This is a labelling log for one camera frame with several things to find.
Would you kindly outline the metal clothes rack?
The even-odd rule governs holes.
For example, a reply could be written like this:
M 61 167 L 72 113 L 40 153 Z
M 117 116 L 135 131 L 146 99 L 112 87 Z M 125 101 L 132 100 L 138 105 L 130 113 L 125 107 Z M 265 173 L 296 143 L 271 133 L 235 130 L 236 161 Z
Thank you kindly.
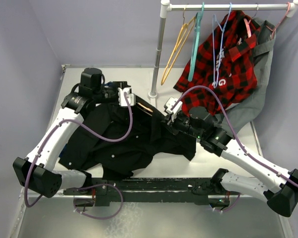
M 167 14 L 172 11 L 199 11 L 204 9 L 205 11 L 227 11 L 227 10 L 286 10 L 286 17 L 292 17 L 298 9 L 298 0 L 287 0 L 281 4 L 234 4 L 233 1 L 229 1 L 227 4 L 172 4 L 169 0 L 162 0 L 160 2 L 160 22 L 158 31 L 158 41 L 155 53 L 155 61 L 153 67 L 153 75 L 151 81 L 151 89 L 148 92 L 148 98 L 152 101 L 158 97 L 157 93 L 157 79 L 160 64 L 160 56 L 162 51 L 163 36 L 165 30 L 165 23 Z

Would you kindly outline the pink hanger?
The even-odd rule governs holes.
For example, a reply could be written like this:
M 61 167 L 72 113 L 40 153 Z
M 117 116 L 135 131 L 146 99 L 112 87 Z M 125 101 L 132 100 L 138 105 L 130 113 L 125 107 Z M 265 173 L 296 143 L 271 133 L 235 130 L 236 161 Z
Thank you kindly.
M 276 33 L 277 33 L 277 29 L 278 27 L 281 25 L 281 23 L 285 20 L 285 18 L 288 16 L 288 13 L 291 9 L 291 3 L 290 2 L 287 2 L 287 10 L 286 10 L 286 13 L 284 14 L 284 16 L 281 18 L 281 20 L 274 26 L 274 28 L 271 28 L 269 27 L 268 25 L 266 25 L 266 28 L 271 32 L 271 35 L 270 35 L 270 39 L 273 40 Z
M 248 21 L 247 18 L 239 22 L 236 35 L 237 45 L 240 45 L 243 41 L 251 37 L 250 21 Z

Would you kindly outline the teal hanger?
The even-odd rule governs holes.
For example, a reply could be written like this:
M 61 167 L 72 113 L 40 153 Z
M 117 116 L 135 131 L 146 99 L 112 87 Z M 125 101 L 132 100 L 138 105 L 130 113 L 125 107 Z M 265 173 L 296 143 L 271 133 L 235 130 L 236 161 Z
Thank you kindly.
M 196 19 L 195 19 L 195 25 L 194 25 L 194 39 L 193 39 L 193 45 L 192 45 L 192 54 L 190 59 L 190 68 L 189 68 L 189 74 L 188 74 L 188 81 L 191 82 L 193 80 L 195 65 L 196 65 L 196 58 L 197 58 L 197 51 L 199 47 L 199 40 L 200 40 L 200 31 L 201 31 L 201 20 L 204 15 L 204 7 L 205 3 L 202 2 L 201 11 L 197 12 Z

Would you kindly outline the blue garment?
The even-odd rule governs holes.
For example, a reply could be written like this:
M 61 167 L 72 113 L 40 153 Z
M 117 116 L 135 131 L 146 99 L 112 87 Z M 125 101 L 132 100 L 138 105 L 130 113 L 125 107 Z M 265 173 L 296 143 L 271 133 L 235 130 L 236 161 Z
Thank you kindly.
M 60 154 L 59 154 L 59 158 L 63 157 L 65 151 L 66 151 L 66 148 L 67 148 L 67 144 L 64 145 L 63 149 L 61 150 Z

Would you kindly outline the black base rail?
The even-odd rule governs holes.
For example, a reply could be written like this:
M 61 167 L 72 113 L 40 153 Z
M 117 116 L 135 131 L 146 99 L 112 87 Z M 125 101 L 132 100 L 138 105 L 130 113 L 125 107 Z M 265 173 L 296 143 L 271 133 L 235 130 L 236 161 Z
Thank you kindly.
M 211 183 L 210 178 L 130 178 L 125 180 L 91 180 L 94 188 L 69 188 L 64 195 L 86 199 L 88 206 L 109 206 L 112 202 L 193 203 L 229 205 L 237 192 L 228 192 Z

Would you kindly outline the grey shirt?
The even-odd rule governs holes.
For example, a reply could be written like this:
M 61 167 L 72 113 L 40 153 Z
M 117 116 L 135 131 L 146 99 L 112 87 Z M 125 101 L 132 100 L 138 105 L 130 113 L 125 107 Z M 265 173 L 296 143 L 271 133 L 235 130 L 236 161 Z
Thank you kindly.
M 274 28 L 275 26 L 269 21 L 258 17 L 254 18 L 254 21 L 261 27 L 257 46 L 253 50 L 255 53 L 254 73 L 257 78 L 257 86 L 255 91 L 243 102 L 233 106 L 231 109 L 226 109 L 228 119 L 225 119 L 223 114 L 214 116 L 214 125 L 228 132 L 231 131 L 228 125 L 230 123 L 234 131 L 238 133 L 246 124 L 261 113 L 265 104 L 276 38 L 271 36 L 272 32 L 269 28 Z

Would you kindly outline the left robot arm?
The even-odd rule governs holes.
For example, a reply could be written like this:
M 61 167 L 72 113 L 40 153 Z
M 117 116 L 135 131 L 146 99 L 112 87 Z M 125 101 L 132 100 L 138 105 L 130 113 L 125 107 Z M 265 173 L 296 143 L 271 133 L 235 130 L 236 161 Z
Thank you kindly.
M 105 83 L 100 69 L 84 69 L 80 82 L 65 96 L 56 119 L 38 145 L 25 158 L 17 157 L 14 160 L 12 167 L 20 185 L 47 198 L 53 197 L 60 189 L 68 188 L 88 194 L 92 190 L 90 174 L 79 170 L 56 171 L 54 167 L 78 128 L 105 139 L 83 122 L 97 105 L 112 102 L 128 109 L 134 106 L 136 100 L 131 86 L 126 81 Z

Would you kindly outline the red black plaid shirt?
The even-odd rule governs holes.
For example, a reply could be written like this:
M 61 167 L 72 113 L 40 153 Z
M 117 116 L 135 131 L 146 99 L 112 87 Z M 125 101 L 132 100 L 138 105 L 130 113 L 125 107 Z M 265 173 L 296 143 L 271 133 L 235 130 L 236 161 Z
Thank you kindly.
M 241 20 L 250 21 L 251 37 L 237 45 L 237 26 Z M 193 80 L 188 81 L 190 64 L 187 63 L 174 86 L 183 93 L 197 85 L 209 87 L 195 89 L 182 99 L 182 111 L 189 113 L 192 107 L 202 106 L 212 114 L 221 113 L 243 102 L 256 89 L 253 50 L 257 45 L 260 25 L 241 10 L 226 15 L 219 26 L 203 42 L 197 51 Z

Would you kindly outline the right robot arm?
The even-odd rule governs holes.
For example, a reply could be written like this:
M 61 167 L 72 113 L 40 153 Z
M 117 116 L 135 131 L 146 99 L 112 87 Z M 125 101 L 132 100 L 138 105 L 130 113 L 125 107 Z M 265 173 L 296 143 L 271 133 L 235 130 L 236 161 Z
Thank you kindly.
M 164 123 L 174 133 L 195 138 L 211 154 L 233 162 L 251 174 L 241 176 L 218 169 L 211 179 L 216 194 L 233 191 L 264 201 L 277 214 L 290 217 L 298 204 L 298 169 L 277 166 L 243 145 L 236 136 L 215 126 L 203 107 L 194 107 L 185 115 L 180 106 L 165 105 Z

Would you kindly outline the black button shirt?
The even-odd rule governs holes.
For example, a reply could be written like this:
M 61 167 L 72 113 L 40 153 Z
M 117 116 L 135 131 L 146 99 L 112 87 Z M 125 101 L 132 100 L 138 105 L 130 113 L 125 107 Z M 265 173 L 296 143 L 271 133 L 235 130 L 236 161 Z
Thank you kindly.
M 67 169 L 83 171 L 101 165 L 103 179 L 122 180 L 133 176 L 135 170 L 146 168 L 158 153 L 192 160 L 196 153 L 195 139 L 183 133 L 173 135 L 161 124 L 164 115 L 158 109 L 140 97 L 136 102 L 153 110 L 153 114 L 144 113 L 136 103 L 132 107 L 132 130 L 126 139 L 107 142 L 79 127 L 70 137 L 59 163 Z

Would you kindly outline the beige wooden hanger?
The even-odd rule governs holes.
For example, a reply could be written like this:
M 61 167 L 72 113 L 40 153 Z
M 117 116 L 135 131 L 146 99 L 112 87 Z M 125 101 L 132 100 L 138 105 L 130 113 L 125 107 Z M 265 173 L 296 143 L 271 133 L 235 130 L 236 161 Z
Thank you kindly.
M 151 110 L 150 108 L 142 105 L 141 103 L 137 103 L 137 106 L 140 108 L 140 110 L 142 110 L 144 113 L 148 114 L 148 115 L 152 115 L 153 114 L 153 110 Z

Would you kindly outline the yellow hanger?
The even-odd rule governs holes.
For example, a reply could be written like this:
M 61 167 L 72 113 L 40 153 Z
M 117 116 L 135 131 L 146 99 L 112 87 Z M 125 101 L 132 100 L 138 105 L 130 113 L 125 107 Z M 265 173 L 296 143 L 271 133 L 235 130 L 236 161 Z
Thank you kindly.
M 176 43 L 175 43 L 172 53 L 168 59 L 166 67 L 164 68 L 161 82 L 160 82 L 161 85 L 163 85 L 166 82 L 172 68 L 174 67 L 174 64 L 175 64 L 179 54 L 182 51 L 183 46 L 185 45 L 185 43 L 186 43 L 189 35 L 191 34 L 191 32 L 195 26 L 195 23 L 196 23 L 196 19 L 197 19 L 196 16 L 192 17 L 190 19 L 190 21 L 185 22 L 184 11 L 185 11 L 185 9 L 183 10 L 183 14 L 182 14 L 183 24 L 182 24 L 179 34 L 177 36 Z

